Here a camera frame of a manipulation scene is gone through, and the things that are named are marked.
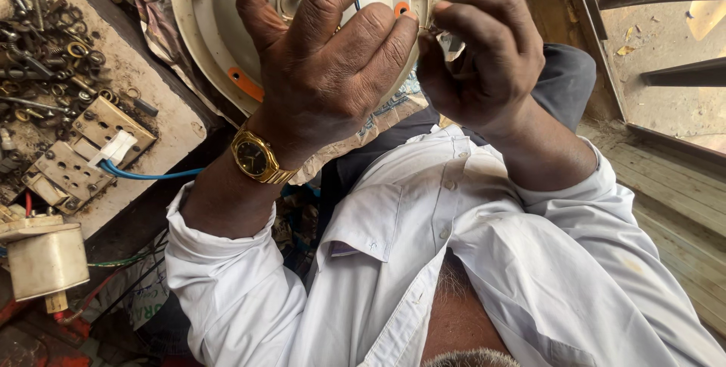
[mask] man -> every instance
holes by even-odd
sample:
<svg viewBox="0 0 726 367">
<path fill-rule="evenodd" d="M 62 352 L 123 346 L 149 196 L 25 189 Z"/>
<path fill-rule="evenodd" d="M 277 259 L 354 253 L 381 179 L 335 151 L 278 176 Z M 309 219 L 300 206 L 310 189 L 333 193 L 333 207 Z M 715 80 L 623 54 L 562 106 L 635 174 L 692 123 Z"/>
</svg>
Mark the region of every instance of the man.
<svg viewBox="0 0 726 367">
<path fill-rule="evenodd" d="M 168 212 L 169 285 L 200 361 L 726 365 L 636 225 L 632 192 L 573 133 L 593 61 L 543 46 L 524 0 L 436 5 L 466 59 L 450 73 L 422 33 L 417 76 L 473 132 L 424 110 L 329 163 L 335 211 L 307 288 L 285 269 L 270 235 L 282 183 L 360 129 L 419 33 L 415 14 L 383 4 L 336 32 L 354 1 L 303 0 L 288 28 L 267 0 L 237 0 L 265 101 Z"/>
</svg>

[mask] black watch dial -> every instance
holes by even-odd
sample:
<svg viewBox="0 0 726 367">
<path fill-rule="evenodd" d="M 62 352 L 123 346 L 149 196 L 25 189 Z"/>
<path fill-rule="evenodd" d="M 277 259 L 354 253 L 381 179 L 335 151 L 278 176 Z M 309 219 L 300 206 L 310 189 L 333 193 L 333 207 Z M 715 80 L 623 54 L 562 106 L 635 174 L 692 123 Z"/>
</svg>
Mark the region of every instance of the black watch dial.
<svg viewBox="0 0 726 367">
<path fill-rule="evenodd" d="M 265 151 L 255 143 L 242 142 L 237 146 L 237 158 L 242 169 L 253 176 L 259 176 L 267 168 Z"/>
</svg>

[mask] hand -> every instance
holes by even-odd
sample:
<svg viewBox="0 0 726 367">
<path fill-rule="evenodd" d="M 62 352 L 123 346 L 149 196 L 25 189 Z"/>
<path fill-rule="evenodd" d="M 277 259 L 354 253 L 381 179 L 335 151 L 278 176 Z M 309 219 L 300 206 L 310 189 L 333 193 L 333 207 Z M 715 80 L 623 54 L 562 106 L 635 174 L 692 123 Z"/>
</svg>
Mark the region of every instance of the hand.
<svg viewBox="0 0 726 367">
<path fill-rule="evenodd" d="M 288 28 L 267 0 L 237 0 L 265 91 L 248 128 L 271 143 L 283 168 L 360 130 L 406 65 L 416 15 L 396 19 L 385 4 L 372 3 L 336 32 L 354 1 L 302 0 Z"/>
<path fill-rule="evenodd" d="M 506 137 L 537 106 L 529 93 L 545 65 L 525 1 L 445 0 L 433 15 L 438 28 L 466 43 L 466 57 L 455 71 L 460 75 L 453 75 L 436 39 L 422 34 L 417 75 L 423 92 L 440 113 L 488 141 Z"/>
</svg>

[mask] rolled-up sleeve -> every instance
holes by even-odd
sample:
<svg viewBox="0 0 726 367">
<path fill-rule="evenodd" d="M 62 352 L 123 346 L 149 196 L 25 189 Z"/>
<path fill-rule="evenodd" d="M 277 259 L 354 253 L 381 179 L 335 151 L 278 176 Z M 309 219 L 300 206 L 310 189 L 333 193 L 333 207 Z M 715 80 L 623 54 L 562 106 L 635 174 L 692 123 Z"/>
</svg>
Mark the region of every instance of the rolled-up sleeve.
<svg viewBox="0 0 726 367">
<path fill-rule="evenodd" d="M 188 228 L 178 212 L 192 185 L 168 207 L 166 247 L 169 287 L 192 322 L 189 347 L 206 365 L 285 365 L 306 293 L 272 240 L 275 206 L 252 238 L 218 238 Z"/>
<path fill-rule="evenodd" d="M 597 169 L 565 190 L 514 185 L 525 210 L 549 219 L 585 248 L 638 307 L 681 365 L 726 365 L 726 354 L 698 320 L 658 249 L 632 214 L 634 194 L 616 184 L 608 160 L 588 140 Z"/>
</svg>

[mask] blue wire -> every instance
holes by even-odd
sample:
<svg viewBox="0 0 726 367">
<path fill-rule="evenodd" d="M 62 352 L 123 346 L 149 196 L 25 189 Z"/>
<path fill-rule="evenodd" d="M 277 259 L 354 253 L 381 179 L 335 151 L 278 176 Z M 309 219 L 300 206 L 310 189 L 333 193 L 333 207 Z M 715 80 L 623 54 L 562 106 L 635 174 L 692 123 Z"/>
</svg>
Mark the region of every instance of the blue wire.
<svg viewBox="0 0 726 367">
<path fill-rule="evenodd" d="M 114 165 L 108 160 L 101 160 L 101 164 L 99 165 L 101 166 L 101 168 L 113 174 L 114 176 L 126 179 L 169 179 L 177 177 L 195 176 L 204 169 L 195 168 L 194 170 L 182 171 L 181 173 L 164 174 L 160 176 L 147 176 L 143 174 L 134 174 L 127 171 L 119 170 L 118 168 L 114 167 Z"/>
</svg>

